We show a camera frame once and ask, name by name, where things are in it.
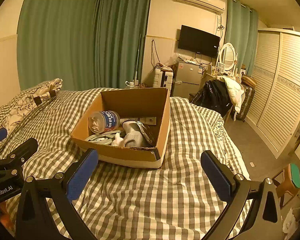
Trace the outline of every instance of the gray floor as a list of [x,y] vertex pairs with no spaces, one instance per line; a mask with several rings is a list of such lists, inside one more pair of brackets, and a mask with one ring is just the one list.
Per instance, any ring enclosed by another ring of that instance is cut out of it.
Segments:
[[[234,122],[229,118],[225,128],[240,150],[251,180],[262,181],[266,177],[272,178],[289,163],[295,163],[300,168],[300,160],[295,154],[280,156],[276,159],[263,140],[246,122],[238,120]],[[255,166],[251,167],[250,162],[253,162]],[[300,207],[300,191],[298,196],[281,210],[283,220],[290,208],[294,207]],[[296,209],[294,214],[296,217],[300,216],[300,209]]]

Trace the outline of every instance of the tv screen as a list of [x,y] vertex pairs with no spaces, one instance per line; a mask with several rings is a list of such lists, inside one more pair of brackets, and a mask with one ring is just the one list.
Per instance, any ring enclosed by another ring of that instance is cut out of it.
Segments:
[[178,48],[216,58],[219,41],[216,35],[182,25]]

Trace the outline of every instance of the cardboard box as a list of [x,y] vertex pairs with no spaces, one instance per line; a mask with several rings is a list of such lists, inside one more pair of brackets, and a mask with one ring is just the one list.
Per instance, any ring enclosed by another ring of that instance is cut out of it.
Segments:
[[[157,117],[157,124],[150,126],[156,139],[155,147],[149,149],[125,148],[95,144],[85,141],[92,135],[88,117],[95,111],[116,111],[121,118]],[[133,168],[160,168],[170,132],[170,97],[166,88],[142,88],[103,91],[88,107],[71,138],[83,150],[96,149],[99,159]]]

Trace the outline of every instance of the gray mini fridge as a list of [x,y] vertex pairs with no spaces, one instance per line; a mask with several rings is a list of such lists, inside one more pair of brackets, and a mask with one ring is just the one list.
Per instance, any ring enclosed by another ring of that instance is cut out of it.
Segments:
[[196,94],[199,90],[202,66],[178,61],[172,95],[174,97],[189,98],[189,94]]

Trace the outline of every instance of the checkered bedspread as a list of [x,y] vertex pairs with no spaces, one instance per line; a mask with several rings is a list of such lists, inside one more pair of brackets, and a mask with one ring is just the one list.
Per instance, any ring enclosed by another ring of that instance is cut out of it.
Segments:
[[[21,92],[0,108],[0,123]],[[97,95],[108,89],[60,91],[38,106],[0,148],[0,159],[30,137],[38,151],[24,164],[25,178],[51,178],[65,171],[82,153],[70,133]],[[195,106],[184,98],[170,98],[170,134],[163,165],[158,170],[133,169],[99,162],[73,205],[97,239],[201,239],[226,203],[220,201],[200,165],[210,149],[222,163],[242,173],[238,149],[217,112]],[[19,195],[7,201],[15,223]],[[48,205],[61,234],[69,237],[51,199]],[[238,234],[250,203],[247,202],[230,236]]]

